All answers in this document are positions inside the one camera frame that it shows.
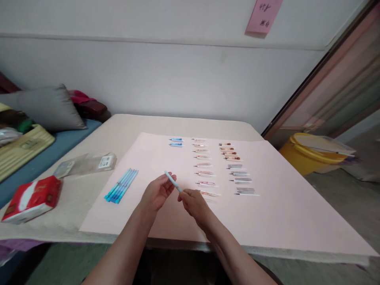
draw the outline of table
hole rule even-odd
[[[207,137],[242,141],[263,140],[252,126],[243,122],[117,114],[57,161],[38,179],[52,175],[62,161],[88,152],[98,154],[113,152],[120,159],[140,132],[175,137]],[[22,238],[53,242],[113,243],[116,235],[79,231],[90,207],[111,173],[112,171],[106,171],[96,175],[65,177],[61,197],[54,210],[22,225],[0,224],[0,239]],[[5,209],[1,209],[0,215],[4,214]],[[147,247],[210,250],[207,243],[151,238],[147,241]],[[246,250],[250,254],[271,257],[368,264],[367,256],[262,247],[249,247]]]

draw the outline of bucket lid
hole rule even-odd
[[[340,152],[346,154],[355,153],[356,150],[346,146],[330,137],[326,136],[315,136],[315,135],[305,135],[298,133],[294,135],[294,138],[299,144],[312,148],[316,152]]]

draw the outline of pillow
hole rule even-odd
[[[1,94],[0,102],[14,110],[23,111],[49,132],[87,129],[63,84]]]

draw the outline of forearm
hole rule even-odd
[[[132,284],[156,212],[139,204],[83,284]]]
[[[205,233],[233,284],[275,284],[212,213]]]

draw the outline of person's left hand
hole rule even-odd
[[[171,175],[171,177],[174,181],[177,180],[176,175]],[[173,189],[173,183],[171,183],[166,174],[163,174],[149,183],[141,198],[140,204],[150,207],[157,212],[163,206]]]

